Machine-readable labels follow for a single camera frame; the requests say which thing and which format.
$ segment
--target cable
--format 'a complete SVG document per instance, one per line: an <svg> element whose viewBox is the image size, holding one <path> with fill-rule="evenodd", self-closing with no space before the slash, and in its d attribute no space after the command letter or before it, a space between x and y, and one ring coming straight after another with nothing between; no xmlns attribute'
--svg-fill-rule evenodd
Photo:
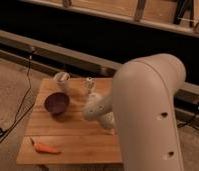
<svg viewBox="0 0 199 171"><path fill-rule="evenodd" d="M199 114L199 102L197 103L197 112L190 118L188 119L186 122L184 123L179 123L177 125L178 128L182 128L182 127L185 127L185 126L189 126L193 129L195 129L196 131L198 131L199 133L199 128L194 126L193 124L191 124L195 119L196 119L196 116Z"/></svg>
<svg viewBox="0 0 199 171"><path fill-rule="evenodd" d="M2 139L0 140L0 144L5 140L5 138L11 133L11 131L17 126L17 124L26 116L26 114L32 109L34 103L25 111L25 113L18 119L16 122L6 131Z"/></svg>
<svg viewBox="0 0 199 171"><path fill-rule="evenodd" d="M182 127L184 127L184 126L186 126L186 125L192 123L192 122L196 119L196 116L197 116L197 115L199 115L199 102L197 103L197 112L195 112L194 115L193 115L190 119L188 119L186 122L184 122L184 123L179 123L179 124L177 125L177 127L178 127L178 128L182 128Z"/></svg>
<svg viewBox="0 0 199 171"><path fill-rule="evenodd" d="M31 80L30 80L30 76L29 76L29 73L30 73L30 69L31 69L31 60L32 60L32 55L34 54L34 51L31 52L30 56L29 56L29 61L28 61L28 70L27 70L27 73L26 73L26 76L27 76L27 79L28 79L28 83L29 83L29 88L27 89L25 95L23 96L22 100L21 100L21 103L17 109L17 112L15 113L15 116L14 116L14 122L13 124L6 130L3 130L3 138L0 140L0 144L5 140L5 138L9 135L9 133L16 127L16 125L25 117L25 115L28 113L28 111L33 107L34 104L32 104L27 110L26 112L19 118L17 119L17 116L19 115L19 112L22 108L22 105L24 104L24 101L28 95L28 93L30 92L31 90Z"/></svg>

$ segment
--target screw hole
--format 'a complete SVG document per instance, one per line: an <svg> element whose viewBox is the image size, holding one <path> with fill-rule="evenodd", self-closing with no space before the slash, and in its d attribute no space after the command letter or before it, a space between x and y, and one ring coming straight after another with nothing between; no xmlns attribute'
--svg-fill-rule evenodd
<svg viewBox="0 0 199 171"><path fill-rule="evenodd" d="M165 119L168 117L168 113L166 112L163 112L163 113L160 113L159 116L158 116L158 120L162 120L162 119Z"/></svg>
<svg viewBox="0 0 199 171"><path fill-rule="evenodd" d="M165 159L168 160L168 159L171 159L172 157L174 156L174 151L169 151L166 155L165 155Z"/></svg>
<svg viewBox="0 0 199 171"><path fill-rule="evenodd" d="M161 116L162 116L162 118L166 118L168 116L168 113L166 113L166 112L161 113Z"/></svg>

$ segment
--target floor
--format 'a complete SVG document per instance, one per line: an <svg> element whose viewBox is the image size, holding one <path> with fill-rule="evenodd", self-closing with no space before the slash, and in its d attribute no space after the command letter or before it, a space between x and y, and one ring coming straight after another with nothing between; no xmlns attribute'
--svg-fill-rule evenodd
<svg viewBox="0 0 199 171"><path fill-rule="evenodd" d="M6 129L13 118L20 101L28 88L27 69L0 59L0 127ZM41 79L50 77L34 70L30 72L32 91L20 110L20 115L34 102ZM25 132L29 113L0 145L0 171L38 171L38 166L17 165L15 160ZM199 134L192 128L179 130L185 171L199 171ZM123 171L122 165L49 165L51 171Z"/></svg>

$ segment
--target black wall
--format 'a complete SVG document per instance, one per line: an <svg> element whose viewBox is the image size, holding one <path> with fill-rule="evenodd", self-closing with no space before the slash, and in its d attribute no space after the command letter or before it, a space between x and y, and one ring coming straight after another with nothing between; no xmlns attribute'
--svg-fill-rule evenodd
<svg viewBox="0 0 199 171"><path fill-rule="evenodd" d="M124 63L136 57L170 53L199 85L199 38L100 17L0 0L0 29Z"/></svg>

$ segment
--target orange carrot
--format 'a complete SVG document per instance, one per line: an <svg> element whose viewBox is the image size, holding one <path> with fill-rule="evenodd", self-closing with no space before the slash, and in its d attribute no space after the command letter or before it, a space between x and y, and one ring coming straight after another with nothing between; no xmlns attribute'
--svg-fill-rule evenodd
<svg viewBox="0 0 199 171"><path fill-rule="evenodd" d="M34 149L38 153L50 153L50 154L59 154L61 151L59 151L57 148L52 147L47 144L43 144L40 142L34 142L32 138L30 138L32 145L34 146Z"/></svg>

